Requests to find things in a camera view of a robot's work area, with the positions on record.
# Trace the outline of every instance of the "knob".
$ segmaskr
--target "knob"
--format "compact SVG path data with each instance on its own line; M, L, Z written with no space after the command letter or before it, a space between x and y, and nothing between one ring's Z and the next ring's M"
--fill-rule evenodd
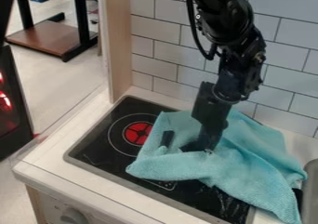
M87 218L79 211L68 208L60 217L60 224L89 224Z

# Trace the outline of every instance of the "light wood trim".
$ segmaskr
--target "light wood trim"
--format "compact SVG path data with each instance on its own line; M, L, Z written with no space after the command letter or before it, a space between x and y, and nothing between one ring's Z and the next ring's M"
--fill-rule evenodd
M33 207L33 211L34 211L37 223L38 224L46 224L46 218L45 218L45 215L44 215L44 213L41 209L41 205L40 205L39 192L37 190L35 190L34 188L31 188L28 185L25 185L25 188L29 194L29 198L31 201L31 205Z
M110 99L116 102L132 84L130 0L100 0L99 16Z

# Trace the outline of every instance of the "wooden panel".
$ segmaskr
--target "wooden panel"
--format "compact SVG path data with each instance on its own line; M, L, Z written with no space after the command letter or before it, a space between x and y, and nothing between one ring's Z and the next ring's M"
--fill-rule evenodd
M35 213L35 217L38 224L46 224L46 218L44 216L44 213L41 209L40 205L40 199L39 199L39 193L34 188L31 188L30 186L25 186L26 190L29 194L29 198L31 201L31 204L33 206L33 211Z
M7 41L59 57L80 44L77 28L50 20L13 33L7 37Z
M116 102L132 84L130 0L100 0L99 13L110 99Z

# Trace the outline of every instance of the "teal towel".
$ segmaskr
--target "teal towel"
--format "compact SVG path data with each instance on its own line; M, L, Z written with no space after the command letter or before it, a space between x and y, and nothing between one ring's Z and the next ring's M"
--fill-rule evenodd
M126 172L162 181L199 179L208 187L217 186L237 199L273 212L285 223L301 223L292 188L297 188L307 174L287 154L283 135L236 110L231 111L228 122L212 153L182 152L180 147L197 140L201 126L190 112L162 112ZM175 132L168 148L161 146L167 130Z

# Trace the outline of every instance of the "gray floor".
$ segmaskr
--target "gray floor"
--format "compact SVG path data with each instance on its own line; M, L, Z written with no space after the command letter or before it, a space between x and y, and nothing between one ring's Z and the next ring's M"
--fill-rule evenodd
M88 1L88 11L97 3ZM31 2L34 21L44 20L61 11L63 22L76 25L73 0L49 0L43 4ZM89 14L91 19L98 16ZM90 25L91 31L97 26ZM21 29L20 15L15 3L8 33ZM13 46L23 90L30 108L35 133L41 133L92 92L103 80L101 58L93 47L76 59L63 63L60 59ZM0 163L0 224L35 224L24 185L15 180L8 160Z

